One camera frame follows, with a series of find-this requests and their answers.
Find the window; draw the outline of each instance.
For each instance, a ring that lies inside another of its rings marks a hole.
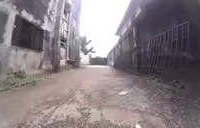
[[[43,50],[44,31],[20,16],[16,17],[12,45],[32,50]]]

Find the vegetation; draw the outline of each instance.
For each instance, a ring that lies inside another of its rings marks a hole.
[[[84,55],[88,55],[89,53],[95,53],[95,51],[93,50],[94,48],[87,48],[87,46],[91,43],[91,40],[87,40],[87,37],[80,37],[80,46],[81,46],[81,53],[83,53]]]

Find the debris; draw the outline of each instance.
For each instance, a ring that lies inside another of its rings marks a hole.
[[[126,95],[128,92],[127,91],[121,91],[118,95],[123,96]]]
[[[142,128],[142,127],[139,124],[136,124],[135,128]]]

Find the puddle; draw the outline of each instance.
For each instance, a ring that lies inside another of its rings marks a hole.
[[[91,113],[90,119],[89,119],[90,123],[94,123],[95,121],[101,120],[101,112],[99,110],[91,109],[90,113]]]
[[[80,118],[81,114],[78,112],[79,105],[74,104],[65,104],[62,107],[58,108],[52,116],[52,119],[57,117],[58,120],[65,119],[67,116],[71,118]]]
[[[104,109],[103,117],[113,123],[137,123],[141,121],[141,115],[120,109]]]

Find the wet ground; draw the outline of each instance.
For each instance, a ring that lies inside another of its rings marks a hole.
[[[185,89],[88,66],[0,95],[4,128],[194,128],[200,99]]]

